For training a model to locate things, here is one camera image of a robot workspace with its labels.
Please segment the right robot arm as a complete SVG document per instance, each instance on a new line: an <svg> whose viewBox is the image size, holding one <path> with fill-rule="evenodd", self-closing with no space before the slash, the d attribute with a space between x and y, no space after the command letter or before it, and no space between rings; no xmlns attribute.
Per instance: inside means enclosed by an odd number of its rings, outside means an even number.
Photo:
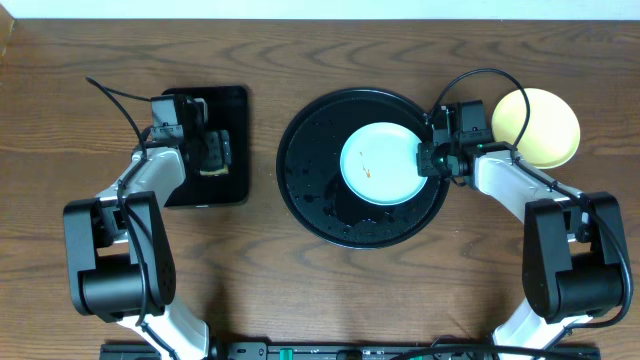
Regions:
<svg viewBox="0 0 640 360"><path fill-rule="evenodd" d="M422 177L463 178L524 225L525 298L492 334L499 358L548 359L572 331L611 327L628 314L633 276L613 195L559 183L506 143L419 144L417 167Z"/></svg>

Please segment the yellow plate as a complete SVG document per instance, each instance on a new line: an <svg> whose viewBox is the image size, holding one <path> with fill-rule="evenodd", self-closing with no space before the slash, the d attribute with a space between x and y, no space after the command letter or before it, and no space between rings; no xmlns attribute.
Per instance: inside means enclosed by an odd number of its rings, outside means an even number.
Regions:
<svg viewBox="0 0 640 360"><path fill-rule="evenodd" d="M530 117L517 145L524 159L539 169L567 163L580 144L580 125L571 107L559 96L542 89L526 88ZM519 90L496 105L491 128L496 141L515 143L524 124L526 105Z"/></svg>

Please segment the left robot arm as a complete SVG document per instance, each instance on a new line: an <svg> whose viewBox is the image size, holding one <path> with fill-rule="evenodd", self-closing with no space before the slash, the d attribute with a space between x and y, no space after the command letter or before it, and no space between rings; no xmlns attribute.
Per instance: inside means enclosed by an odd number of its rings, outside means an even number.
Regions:
<svg viewBox="0 0 640 360"><path fill-rule="evenodd" d="M224 359L226 348L177 295L161 209L194 176L231 163L230 136L210 126L210 98L150 98L152 124L138 130L131 163L96 196L63 210L71 301L84 316L128 328L163 359Z"/></svg>

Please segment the green yellow sponge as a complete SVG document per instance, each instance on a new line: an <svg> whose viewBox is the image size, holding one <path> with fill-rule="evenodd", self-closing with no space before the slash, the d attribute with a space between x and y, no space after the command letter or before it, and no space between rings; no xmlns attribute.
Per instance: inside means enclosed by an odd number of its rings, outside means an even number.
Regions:
<svg viewBox="0 0 640 360"><path fill-rule="evenodd" d="M227 175L229 173L229 169L227 165L223 165L221 168L217 169L200 169L199 174L205 177L217 177Z"/></svg>

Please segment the light blue plate top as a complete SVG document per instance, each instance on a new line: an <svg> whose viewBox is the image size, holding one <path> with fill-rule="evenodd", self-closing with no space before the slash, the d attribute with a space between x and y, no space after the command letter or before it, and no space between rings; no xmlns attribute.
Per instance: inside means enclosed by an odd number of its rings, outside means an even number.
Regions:
<svg viewBox="0 0 640 360"><path fill-rule="evenodd" d="M419 137L390 122L365 125L349 136L340 154L347 187L360 199L392 206L414 198L427 183L418 174Z"/></svg>

